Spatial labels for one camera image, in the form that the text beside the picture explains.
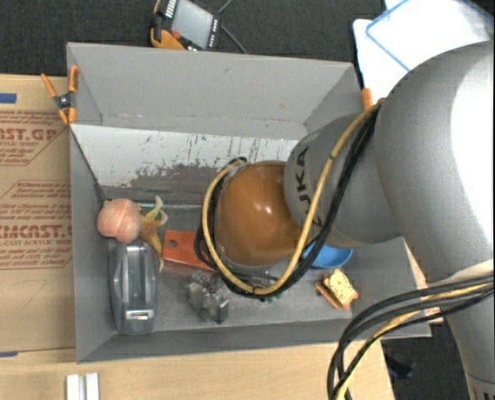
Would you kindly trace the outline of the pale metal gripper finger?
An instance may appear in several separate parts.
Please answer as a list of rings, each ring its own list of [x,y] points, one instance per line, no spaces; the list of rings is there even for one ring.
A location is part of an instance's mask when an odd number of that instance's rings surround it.
[[[202,317],[222,324],[228,319],[229,299],[221,292],[207,292],[203,297]]]
[[[194,309],[208,308],[213,299],[215,285],[203,271],[194,272],[187,281],[187,301]]]

